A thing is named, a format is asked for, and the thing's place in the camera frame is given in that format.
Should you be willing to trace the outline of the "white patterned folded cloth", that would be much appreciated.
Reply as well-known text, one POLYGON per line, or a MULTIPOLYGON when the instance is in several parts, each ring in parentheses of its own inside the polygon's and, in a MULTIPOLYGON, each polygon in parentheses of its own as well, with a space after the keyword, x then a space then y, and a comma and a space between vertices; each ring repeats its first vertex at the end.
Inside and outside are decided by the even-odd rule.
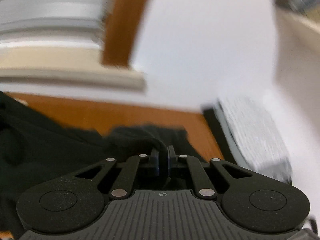
POLYGON ((272 116, 260 103, 245 96, 219 99, 214 114, 239 166, 291 184, 290 154, 272 116))

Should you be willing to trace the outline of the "black garment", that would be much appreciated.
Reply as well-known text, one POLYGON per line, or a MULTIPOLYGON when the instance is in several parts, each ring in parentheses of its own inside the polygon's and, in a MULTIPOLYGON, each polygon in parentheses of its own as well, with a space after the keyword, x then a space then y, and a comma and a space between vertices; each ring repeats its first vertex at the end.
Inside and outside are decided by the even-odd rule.
POLYGON ((62 127, 45 115, 1 94, 1 230, 23 232, 16 213, 19 196, 30 187, 106 158, 124 162, 137 153, 199 157, 185 129, 154 125, 118 126, 106 135, 62 127))

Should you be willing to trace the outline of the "beige window sill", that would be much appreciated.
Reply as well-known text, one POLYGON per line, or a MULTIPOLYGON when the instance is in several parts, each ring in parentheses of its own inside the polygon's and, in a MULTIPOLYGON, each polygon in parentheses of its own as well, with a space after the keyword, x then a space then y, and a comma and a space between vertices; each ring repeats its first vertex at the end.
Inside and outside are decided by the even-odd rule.
POLYGON ((16 47, 1 49, 1 79, 39 79, 143 90, 142 72, 101 63, 98 49, 16 47))

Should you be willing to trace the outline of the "grey roller shutter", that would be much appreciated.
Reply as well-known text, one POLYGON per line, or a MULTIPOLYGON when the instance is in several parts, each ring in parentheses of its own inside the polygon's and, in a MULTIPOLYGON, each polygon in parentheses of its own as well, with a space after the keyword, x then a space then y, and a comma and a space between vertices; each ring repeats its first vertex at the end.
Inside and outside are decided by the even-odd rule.
POLYGON ((1 47, 100 47, 107 0, 1 0, 1 47))

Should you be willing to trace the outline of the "wooden window frame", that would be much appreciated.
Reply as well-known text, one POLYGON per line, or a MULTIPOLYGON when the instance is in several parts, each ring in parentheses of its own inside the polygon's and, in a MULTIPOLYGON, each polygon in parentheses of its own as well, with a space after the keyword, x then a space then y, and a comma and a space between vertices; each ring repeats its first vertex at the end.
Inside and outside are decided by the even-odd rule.
POLYGON ((106 13, 104 50, 105 66, 128 67, 133 46, 148 0, 111 0, 106 13))

